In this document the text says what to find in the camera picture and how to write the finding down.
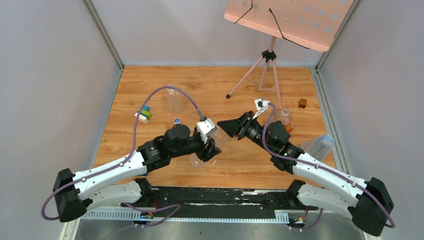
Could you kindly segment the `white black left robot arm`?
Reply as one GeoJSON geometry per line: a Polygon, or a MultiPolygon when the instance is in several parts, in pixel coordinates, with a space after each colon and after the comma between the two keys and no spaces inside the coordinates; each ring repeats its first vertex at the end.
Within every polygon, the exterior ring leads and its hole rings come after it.
{"type": "Polygon", "coordinates": [[[78,172],[69,168],[59,171],[52,189],[57,219],[66,223],[81,217],[93,209],[98,200],[104,199],[102,190],[123,179],[166,167],[173,158],[194,154],[200,161],[208,162],[222,152],[213,139],[217,130],[208,119],[198,122],[193,132],[184,124],[175,124],[164,135],[100,167],[78,172]]]}

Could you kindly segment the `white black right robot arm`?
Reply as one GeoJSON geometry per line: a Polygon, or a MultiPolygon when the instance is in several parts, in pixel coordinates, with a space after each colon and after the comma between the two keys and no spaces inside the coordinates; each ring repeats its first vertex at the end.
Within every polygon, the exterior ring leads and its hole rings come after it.
{"type": "Polygon", "coordinates": [[[252,111],[241,117],[218,121],[217,125],[231,138],[248,138],[269,154],[280,171],[309,179],[322,188],[295,180],[285,195],[292,209],[301,205],[327,209],[350,218],[363,232],[379,237],[385,227],[394,228],[391,217],[394,202],[384,182],[343,173],[324,164],[292,144],[281,121],[261,125],[252,111]]]}

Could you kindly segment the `orange label plastic bottle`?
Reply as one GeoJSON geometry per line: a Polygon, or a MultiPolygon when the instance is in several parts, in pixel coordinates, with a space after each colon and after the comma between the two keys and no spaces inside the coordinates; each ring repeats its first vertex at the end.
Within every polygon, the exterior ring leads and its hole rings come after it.
{"type": "Polygon", "coordinates": [[[288,108],[277,109],[274,113],[274,120],[280,121],[289,134],[293,132],[293,119],[288,108]]]}

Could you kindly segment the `clear bottle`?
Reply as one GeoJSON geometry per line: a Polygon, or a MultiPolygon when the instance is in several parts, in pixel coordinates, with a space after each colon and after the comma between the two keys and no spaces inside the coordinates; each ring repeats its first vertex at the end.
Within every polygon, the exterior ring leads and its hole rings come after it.
{"type": "Polygon", "coordinates": [[[166,89],[166,100],[169,105],[170,111],[175,114],[181,114],[183,112],[183,101],[181,93],[173,88],[166,89]]]}
{"type": "Polygon", "coordinates": [[[230,141],[230,137],[219,127],[208,136],[206,151],[198,157],[196,153],[189,156],[189,163],[196,169],[203,168],[208,165],[213,165],[218,155],[222,154],[230,141]]]}

